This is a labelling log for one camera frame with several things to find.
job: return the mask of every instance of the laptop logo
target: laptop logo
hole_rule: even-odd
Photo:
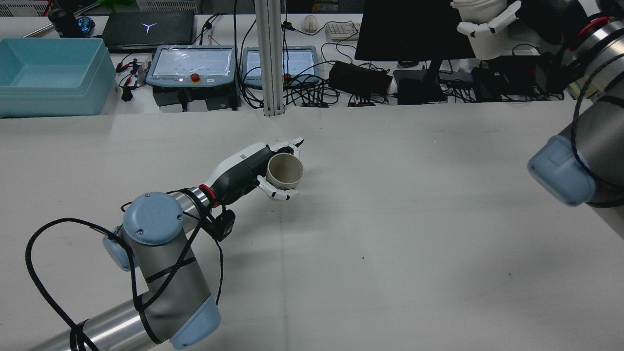
[[[156,23],[152,23],[152,24],[145,24],[145,23],[141,23],[141,24],[143,24],[145,27],[147,27],[147,30],[145,31],[145,35],[148,35],[148,34],[149,34],[149,32],[150,32],[150,28],[151,28],[152,26],[155,26],[155,25],[156,25]]]

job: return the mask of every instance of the keyboard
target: keyboard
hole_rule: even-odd
[[[327,41],[357,41],[360,23],[327,23],[325,37]]]

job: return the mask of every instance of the blue object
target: blue object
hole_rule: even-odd
[[[102,238],[102,243],[104,244],[104,248],[106,252],[113,258],[113,261],[126,272],[130,272],[130,261],[128,260],[128,255],[125,253],[123,247],[121,247],[116,241],[110,240],[108,237]],[[134,267],[137,268],[139,266],[139,262],[137,258],[132,255],[132,262],[134,263]]]
[[[221,314],[211,294],[169,342],[176,350],[184,349],[210,335],[220,324]]]
[[[90,37],[93,34],[93,30],[95,28],[95,22],[91,19],[91,17],[80,17],[76,20],[78,22],[78,26],[82,33],[84,33],[85,37]]]
[[[115,82],[97,38],[6,38],[0,57],[0,118],[97,115]]]
[[[578,155],[587,165],[583,155]],[[540,185],[568,206],[578,206],[596,194],[595,180],[578,164],[565,137],[551,137],[529,160],[528,168]]]
[[[144,245],[162,245],[182,229],[180,204],[163,192],[149,192],[132,201],[124,213],[125,232]]]

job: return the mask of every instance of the white table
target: white table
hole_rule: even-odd
[[[624,242],[526,171],[572,101],[0,120],[0,350],[66,326],[24,249],[73,216],[202,182],[256,141],[304,137],[300,198],[232,205],[220,328],[189,350],[621,350]],[[76,321],[130,299],[101,236],[46,232],[34,263]],[[213,290],[218,251],[195,255]],[[154,350],[173,350],[165,342]]]

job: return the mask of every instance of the light blue plastic bin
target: light blue plastic bin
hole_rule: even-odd
[[[115,75],[101,39],[0,40],[0,118],[99,114]]]

